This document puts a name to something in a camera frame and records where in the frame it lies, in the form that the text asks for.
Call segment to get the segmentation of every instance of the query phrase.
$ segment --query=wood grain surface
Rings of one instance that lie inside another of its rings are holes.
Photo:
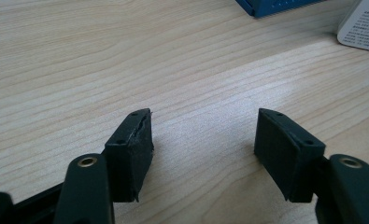
[[[253,154],[259,107],[369,163],[369,51],[350,0],[255,20],[235,0],[0,0],[0,191],[15,203],[149,107],[155,157],[117,223],[317,223]]]

